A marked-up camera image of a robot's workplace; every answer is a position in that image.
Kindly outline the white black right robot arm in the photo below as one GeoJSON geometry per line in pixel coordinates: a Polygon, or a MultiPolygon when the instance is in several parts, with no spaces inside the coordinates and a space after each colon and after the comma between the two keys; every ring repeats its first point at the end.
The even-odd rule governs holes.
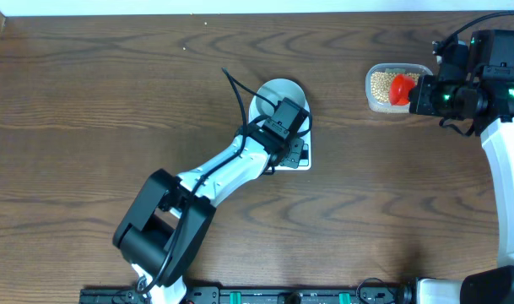
{"type": "Polygon", "coordinates": [[[514,303],[514,82],[440,81],[424,76],[408,94],[412,114],[470,119],[466,132],[481,140],[492,175],[499,227],[497,266],[462,280],[419,279],[413,303],[514,303]]]}

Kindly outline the red measuring scoop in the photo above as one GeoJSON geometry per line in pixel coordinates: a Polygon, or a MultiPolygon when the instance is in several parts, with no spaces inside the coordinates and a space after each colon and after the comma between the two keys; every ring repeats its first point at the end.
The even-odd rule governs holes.
{"type": "Polygon", "coordinates": [[[415,87],[414,79],[405,74],[397,75],[390,85],[389,102],[392,106],[406,106],[409,92],[415,87]]]}

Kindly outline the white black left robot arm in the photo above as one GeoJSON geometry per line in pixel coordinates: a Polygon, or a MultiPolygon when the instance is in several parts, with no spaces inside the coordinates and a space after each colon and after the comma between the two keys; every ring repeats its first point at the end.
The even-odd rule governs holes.
{"type": "Polygon", "coordinates": [[[176,176],[163,169],[144,183],[116,228],[112,243],[145,284],[151,303],[179,303],[183,275],[196,257],[218,206],[243,184],[275,170],[311,166],[311,131],[272,129],[267,122],[240,128],[211,160],[176,176]]]}

